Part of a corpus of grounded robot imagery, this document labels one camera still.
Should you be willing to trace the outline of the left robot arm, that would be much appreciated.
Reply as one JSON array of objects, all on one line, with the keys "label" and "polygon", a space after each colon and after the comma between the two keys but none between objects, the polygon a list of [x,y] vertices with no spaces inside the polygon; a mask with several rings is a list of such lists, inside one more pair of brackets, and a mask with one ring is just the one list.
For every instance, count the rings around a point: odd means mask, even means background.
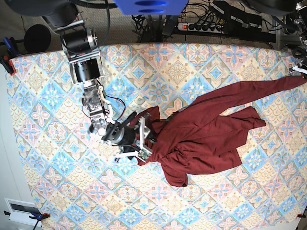
[{"label": "left robot arm", "polygon": [[307,74],[307,1],[299,1],[295,11],[287,15],[288,21],[292,24],[290,30],[298,31],[301,46],[292,49],[292,55],[297,59],[297,64],[290,68],[290,71],[297,71]]}]

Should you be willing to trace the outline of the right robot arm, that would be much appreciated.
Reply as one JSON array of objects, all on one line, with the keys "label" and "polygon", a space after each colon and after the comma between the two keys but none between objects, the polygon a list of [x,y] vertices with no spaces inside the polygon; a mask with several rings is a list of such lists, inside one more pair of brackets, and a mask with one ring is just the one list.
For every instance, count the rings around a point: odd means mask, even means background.
[{"label": "right robot arm", "polygon": [[116,154],[116,160],[136,157],[146,161],[152,150],[145,142],[156,142],[153,131],[146,125],[149,114],[137,118],[134,125],[132,121],[136,119],[136,112],[131,113],[123,122],[113,119],[112,97],[106,94],[99,81],[101,52],[98,39],[93,29],[85,27],[76,5],[71,2],[61,3],[52,13],[44,16],[44,20],[53,32],[60,35],[73,83],[83,86],[82,104],[88,110],[91,120],[89,136],[108,145],[118,146],[120,151]]}]

